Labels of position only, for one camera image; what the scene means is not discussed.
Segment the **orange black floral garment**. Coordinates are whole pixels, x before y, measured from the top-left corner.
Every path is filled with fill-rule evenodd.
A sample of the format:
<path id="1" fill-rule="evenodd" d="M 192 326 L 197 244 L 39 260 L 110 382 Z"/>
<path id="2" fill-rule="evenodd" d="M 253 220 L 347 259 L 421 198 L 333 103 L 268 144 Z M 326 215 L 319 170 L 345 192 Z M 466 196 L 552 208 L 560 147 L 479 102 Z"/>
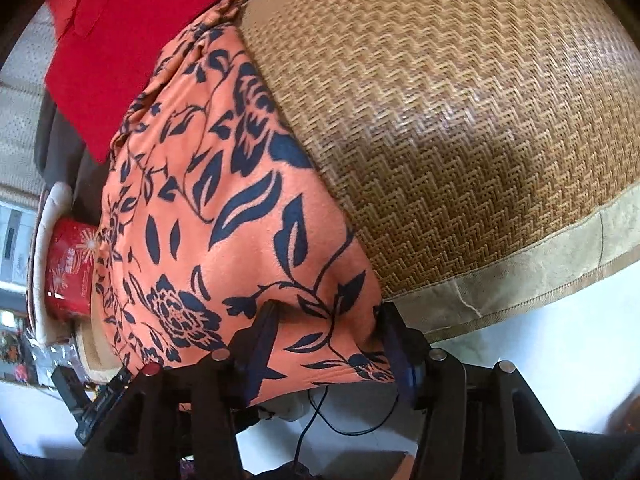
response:
<path id="1" fill-rule="evenodd" d="M 378 279 L 221 0 L 170 40 L 111 144 L 94 306 L 128 370 L 187 366 L 281 305 L 258 392 L 390 382 Z"/>

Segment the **red gift box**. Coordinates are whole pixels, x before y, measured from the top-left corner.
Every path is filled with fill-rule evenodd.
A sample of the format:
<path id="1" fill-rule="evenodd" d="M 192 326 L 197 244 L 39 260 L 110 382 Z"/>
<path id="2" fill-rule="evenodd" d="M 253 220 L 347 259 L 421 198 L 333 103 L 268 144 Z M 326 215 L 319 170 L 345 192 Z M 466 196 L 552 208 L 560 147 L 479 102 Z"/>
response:
<path id="1" fill-rule="evenodd" d="M 61 321 L 91 314 L 93 266 L 100 246 L 96 228 L 63 217 L 55 223 L 47 252 L 44 302 Z"/>

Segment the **white padded cushion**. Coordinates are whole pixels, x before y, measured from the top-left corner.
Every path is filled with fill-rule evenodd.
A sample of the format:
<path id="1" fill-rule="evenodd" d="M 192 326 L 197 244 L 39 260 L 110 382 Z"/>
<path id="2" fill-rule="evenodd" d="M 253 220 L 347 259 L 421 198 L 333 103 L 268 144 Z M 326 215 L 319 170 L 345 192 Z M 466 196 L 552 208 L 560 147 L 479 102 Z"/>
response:
<path id="1" fill-rule="evenodd" d="M 41 347 L 57 344 L 70 336 L 68 324 L 50 315 L 46 307 L 47 256 L 55 223 L 72 209 L 73 193 L 65 182 L 44 190 L 36 218 L 27 275 L 27 314 L 30 330 Z"/>

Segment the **dark brown sofa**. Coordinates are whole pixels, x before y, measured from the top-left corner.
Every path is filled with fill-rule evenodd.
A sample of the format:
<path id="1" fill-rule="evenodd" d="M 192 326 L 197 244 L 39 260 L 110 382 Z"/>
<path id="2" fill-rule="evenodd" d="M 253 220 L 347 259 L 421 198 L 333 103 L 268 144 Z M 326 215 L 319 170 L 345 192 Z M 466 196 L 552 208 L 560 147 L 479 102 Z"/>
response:
<path id="1" fill-rule="evenodd" d="M 45 91 L 36 132 L 34 162 L 46 188 L 65 182 L 72 189 L 72 215 L 90 226 L 101 217 L 108 165 L 96 162 L 75 128 Z"/>

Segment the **woven rattan mat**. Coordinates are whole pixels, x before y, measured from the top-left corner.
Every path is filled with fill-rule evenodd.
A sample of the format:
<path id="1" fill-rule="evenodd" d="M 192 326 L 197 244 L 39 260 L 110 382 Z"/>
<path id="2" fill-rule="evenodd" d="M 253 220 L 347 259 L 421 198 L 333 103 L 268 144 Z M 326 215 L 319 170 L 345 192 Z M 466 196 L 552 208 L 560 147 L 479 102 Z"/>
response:
<path id="1" fill-rule="evenodd" d="M 638 261 L 638 0 L 245 0 L 241 30 L 428 338 Z"/>

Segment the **cream dotted curtain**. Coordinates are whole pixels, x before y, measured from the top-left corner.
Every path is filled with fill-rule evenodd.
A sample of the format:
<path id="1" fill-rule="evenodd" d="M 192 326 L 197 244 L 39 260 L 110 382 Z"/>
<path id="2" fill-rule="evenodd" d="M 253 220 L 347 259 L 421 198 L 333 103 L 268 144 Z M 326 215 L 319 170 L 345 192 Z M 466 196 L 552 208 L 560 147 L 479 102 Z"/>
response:
<path id="1" fill-rule="evenodd" d="M 53 18 L 40 6 L 1 69 L 1 199 L 34 209 L 43 180 L 34 162 L 44 76 L 55 48 Z"/>

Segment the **red knitted cloth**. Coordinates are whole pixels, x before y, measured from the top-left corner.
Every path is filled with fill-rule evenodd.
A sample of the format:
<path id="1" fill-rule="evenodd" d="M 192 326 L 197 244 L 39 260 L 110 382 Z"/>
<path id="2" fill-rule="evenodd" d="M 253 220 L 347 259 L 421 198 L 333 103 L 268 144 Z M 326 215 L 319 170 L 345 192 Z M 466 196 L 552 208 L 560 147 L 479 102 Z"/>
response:
<path id="1" fill-rule="evenodd" d="M 97 162 L 162 47 L 219 0 L 49 0 L 56 47 L 53 101 Z"/>

